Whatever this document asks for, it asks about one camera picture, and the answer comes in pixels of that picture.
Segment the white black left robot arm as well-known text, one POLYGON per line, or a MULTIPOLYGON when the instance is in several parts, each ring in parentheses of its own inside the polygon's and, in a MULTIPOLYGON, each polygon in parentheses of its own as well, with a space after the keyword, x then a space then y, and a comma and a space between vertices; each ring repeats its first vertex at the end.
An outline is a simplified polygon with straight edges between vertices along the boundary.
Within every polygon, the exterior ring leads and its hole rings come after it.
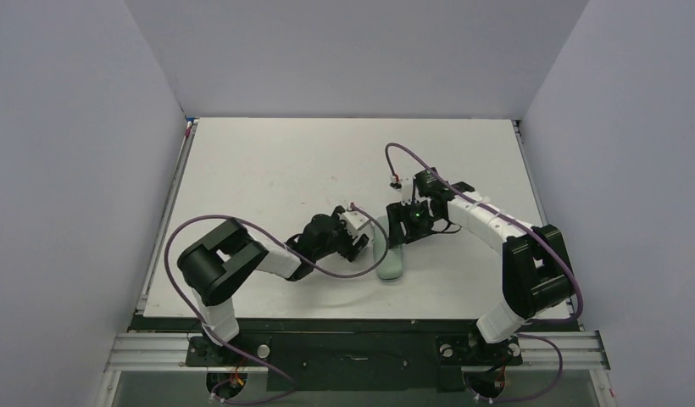
POLYGON ((276 245, 259 242, 235 218, 223 220, 177 260, 203 317, 205 343, 198 347, 198 355, 223 363, 237 360, 227 348, 240 332, 232 298, 253 273, 298 282, 314 271, 318 261, 333 254, 354 262, 374 237, 374 224, 366 215, 342 206, 329 215, 314 215, 301 232, 276 245))

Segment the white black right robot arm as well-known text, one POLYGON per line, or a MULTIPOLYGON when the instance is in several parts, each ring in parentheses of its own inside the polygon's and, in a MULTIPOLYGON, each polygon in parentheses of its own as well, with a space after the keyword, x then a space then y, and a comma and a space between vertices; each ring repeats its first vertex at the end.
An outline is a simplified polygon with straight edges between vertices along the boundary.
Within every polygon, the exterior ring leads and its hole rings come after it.
POLYGON ((518 356, 515 334, 545 309, 576 295, 557 227, 516 220, 471 185, 445 182, 434 168, 410 179, 393 175, 390 186, 402 197, 386 207, 389 248, 432 237, 435 223, 443 221, 478 237, 502 259, 501 299, 476 320, 461 344, 451 344, 453 355, 474 365, 510 362, 518 356))

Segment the mint green umbrella case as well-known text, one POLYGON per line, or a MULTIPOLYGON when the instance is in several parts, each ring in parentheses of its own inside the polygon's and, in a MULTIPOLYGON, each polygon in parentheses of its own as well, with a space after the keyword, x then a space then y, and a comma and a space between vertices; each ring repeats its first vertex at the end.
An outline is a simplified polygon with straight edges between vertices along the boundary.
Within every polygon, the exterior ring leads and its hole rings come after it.
POLYGON ((376 226, 373 241, 374 261, 377 262, 384 257, 375 269, 376 274, 384 282, 395 282, 403 276, 403 246, 388 248, 387 244, 387 239, 376 226))

